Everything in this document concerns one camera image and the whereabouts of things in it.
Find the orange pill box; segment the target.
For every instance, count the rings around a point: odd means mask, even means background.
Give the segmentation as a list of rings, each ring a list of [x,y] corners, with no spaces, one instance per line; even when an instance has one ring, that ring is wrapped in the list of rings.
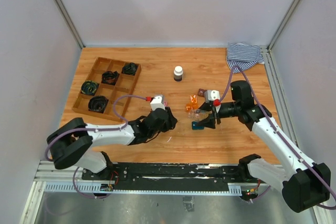
[[[186,112],[198,109],[197,95],[190,96],[190,102],[186,104],[185,108]]]

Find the clear glass pill bottle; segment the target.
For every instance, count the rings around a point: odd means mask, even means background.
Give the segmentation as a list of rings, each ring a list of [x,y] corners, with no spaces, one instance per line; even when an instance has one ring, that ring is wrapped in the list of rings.
[[[188,112],[188,118],[191,119],[192,121],[199,122],[201,120],[206,119],[209,114],[210,114],[210,111],[204,111],[200,109],[190,110]]]

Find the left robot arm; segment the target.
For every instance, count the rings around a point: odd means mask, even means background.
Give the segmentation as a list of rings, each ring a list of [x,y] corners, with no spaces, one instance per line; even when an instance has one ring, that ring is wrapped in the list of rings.
[[[93,152],[93,147],[147,143],[158,134],[173,130],[176,124],[169,107],[120,125],[93,125],[85,123],[83,118],[74,118],[47,137],[45,155],[51,155],[47,159],[55,169],[78,166],[105,180],[112,175],[111,161],[106,153]]]

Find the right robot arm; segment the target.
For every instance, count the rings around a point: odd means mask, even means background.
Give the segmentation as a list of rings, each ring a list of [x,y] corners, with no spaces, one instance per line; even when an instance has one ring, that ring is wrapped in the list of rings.
[[[237,117],[257,135],[281,163],[281,168],[266,162],[257,154],[239,160],[238,177],[244,182],[260,179],[276,189],[294,212],[323,207],[335,194],[331,191],[331,171],[324,163],[316,163],[303,153],[283,132],[271,113],[260,104],[249,82],[234,81],[229,89],[231,102],[222,102],[219,91],[203,91],[204,103],[199,110],[208,116],[198,126],[214,129],[221,119]]]

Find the teal pill box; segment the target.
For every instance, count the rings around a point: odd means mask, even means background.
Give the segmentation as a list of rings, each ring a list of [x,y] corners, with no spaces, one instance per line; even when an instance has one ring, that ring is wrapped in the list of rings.
[[[203,130],[205,127],[199,125],[198,122],[192,121],[192,130]]]

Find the brown pill box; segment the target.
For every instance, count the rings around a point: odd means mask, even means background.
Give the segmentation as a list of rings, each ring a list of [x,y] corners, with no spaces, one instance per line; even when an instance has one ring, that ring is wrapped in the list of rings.
[[[207,90],[205,90],[205,89],[199,89],[198,92],[197,92],[197,95],[199,97],[205,97],[206,92],[207,92]]]

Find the white cap pill bottle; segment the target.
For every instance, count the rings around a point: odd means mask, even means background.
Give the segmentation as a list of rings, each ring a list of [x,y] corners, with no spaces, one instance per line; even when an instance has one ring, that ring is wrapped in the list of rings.
[[[176,66],[173,71],[173,79],[175,81],[183,80],[183,68],[181,66]]]

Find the striped blue cloth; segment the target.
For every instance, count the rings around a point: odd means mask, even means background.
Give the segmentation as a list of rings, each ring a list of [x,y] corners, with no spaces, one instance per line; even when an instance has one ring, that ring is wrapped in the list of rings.
[[[242,42],[227,44],[227,64],[233,73],[239,73],[239,66],[242,71],[246,71],[255,65],[264,65],[260,46],[252,46]]]

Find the wooden compartment tray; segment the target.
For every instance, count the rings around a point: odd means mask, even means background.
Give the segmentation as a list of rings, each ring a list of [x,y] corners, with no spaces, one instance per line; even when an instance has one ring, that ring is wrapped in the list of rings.
[[[120,122],[124,116],[141,72],[141,65],[98,57],[84,81],[72,110],[97,118]]]

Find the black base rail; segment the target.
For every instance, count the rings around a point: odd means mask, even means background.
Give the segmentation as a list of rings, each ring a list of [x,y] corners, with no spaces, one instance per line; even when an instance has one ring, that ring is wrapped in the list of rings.
[[[140,191],[225,191],[228,185],[255,186],[256,178],[243,178],[236,164],[114,163],[99,173],[85,168],[83,180],[116,182],[115,189]]]

